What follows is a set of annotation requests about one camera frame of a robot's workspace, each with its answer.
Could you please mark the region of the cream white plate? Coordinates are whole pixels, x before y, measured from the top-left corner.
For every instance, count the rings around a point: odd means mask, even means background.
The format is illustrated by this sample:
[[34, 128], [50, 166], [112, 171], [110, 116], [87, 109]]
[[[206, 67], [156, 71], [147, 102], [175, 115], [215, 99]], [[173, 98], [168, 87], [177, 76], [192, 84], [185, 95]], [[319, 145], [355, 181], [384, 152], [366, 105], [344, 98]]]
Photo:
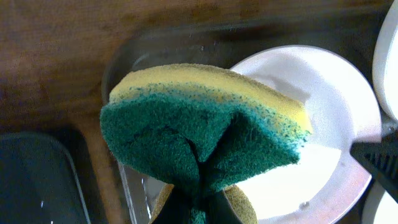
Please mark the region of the cream white plate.
[[397, 119], [397, 1], [393, 1], [377, 37], [373, 56], [373, 86], [379, 104]]

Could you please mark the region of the pink plate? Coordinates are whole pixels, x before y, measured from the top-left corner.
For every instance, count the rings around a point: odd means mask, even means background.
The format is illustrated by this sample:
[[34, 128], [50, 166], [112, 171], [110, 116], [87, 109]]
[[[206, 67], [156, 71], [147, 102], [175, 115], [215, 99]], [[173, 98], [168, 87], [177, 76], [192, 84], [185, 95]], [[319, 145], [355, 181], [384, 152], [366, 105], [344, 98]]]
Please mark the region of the pink plate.
[[259, 223], [335, 223], [359, 200], [370, 174], [355, 141], [381, 140], [377, 99], [361, 72], [325, 49], [287, 45], [254, 54], [233, 70], [301, 101], [313, 133], [295, 165], [241, 182]]

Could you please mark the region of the pale green plate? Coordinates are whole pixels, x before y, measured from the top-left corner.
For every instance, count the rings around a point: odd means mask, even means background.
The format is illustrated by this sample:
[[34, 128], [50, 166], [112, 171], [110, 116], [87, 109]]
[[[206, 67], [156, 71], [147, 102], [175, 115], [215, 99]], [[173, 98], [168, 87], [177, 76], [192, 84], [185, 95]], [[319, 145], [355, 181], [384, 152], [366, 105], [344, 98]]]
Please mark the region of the pale green plate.
[[398, 224], [397, 202], [378, 183], [371, 187], [366, 198], [362, 218], [362, 224]]

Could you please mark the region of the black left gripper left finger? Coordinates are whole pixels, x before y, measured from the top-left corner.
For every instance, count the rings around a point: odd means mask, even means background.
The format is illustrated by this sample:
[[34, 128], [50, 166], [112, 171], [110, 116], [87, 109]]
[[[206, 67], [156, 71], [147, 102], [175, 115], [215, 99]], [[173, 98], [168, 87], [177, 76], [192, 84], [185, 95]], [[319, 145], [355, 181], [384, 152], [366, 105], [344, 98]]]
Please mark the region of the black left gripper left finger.
[[191, 198], [174, 187], [152, 224], [190, 224], [191, 207]]

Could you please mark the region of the green and yellow sponge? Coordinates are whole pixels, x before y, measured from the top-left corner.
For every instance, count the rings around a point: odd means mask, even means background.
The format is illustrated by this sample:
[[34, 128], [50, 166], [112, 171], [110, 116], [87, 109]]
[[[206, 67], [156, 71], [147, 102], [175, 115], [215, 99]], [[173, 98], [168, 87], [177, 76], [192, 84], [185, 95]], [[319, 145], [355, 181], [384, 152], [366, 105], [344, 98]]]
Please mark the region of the green and yellow sponge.
[[206, 198], [224, 191], [242, 223], [256, 223], [238, 182], [295, 164], [312, 132], [299, 101], [231, 70], [171, 64], [128, 73], [101, 109], [114, 157], [191, 198], [190, 223], [208, 223]]

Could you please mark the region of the black small tray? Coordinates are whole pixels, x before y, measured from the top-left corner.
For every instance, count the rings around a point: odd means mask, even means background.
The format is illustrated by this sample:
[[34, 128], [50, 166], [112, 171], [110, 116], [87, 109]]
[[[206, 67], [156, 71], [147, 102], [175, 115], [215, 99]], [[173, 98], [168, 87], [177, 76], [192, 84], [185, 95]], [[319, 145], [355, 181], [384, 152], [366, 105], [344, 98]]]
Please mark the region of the black small tray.
[[89, 223], [66, 147], [40, 133], [1, 136], [1, 223]]

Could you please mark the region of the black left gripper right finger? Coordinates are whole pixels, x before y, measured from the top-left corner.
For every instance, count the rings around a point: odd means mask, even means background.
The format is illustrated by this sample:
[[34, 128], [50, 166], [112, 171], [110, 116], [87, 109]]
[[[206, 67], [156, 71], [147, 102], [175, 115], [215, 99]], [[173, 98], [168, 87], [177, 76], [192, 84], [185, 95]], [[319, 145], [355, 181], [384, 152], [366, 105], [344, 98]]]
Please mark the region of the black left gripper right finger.
[[223, 190], [208, 196], [206, 202], [208, 224], [242, 224]]

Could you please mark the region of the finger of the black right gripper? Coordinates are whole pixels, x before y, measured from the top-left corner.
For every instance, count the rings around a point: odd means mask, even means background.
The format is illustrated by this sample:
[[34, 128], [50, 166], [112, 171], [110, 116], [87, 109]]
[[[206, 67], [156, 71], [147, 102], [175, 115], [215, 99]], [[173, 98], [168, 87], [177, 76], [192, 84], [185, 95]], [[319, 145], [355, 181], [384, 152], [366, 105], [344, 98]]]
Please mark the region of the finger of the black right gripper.
[[350, 154], [397, 202], [397, 131], [381, 142], [354, 142]]

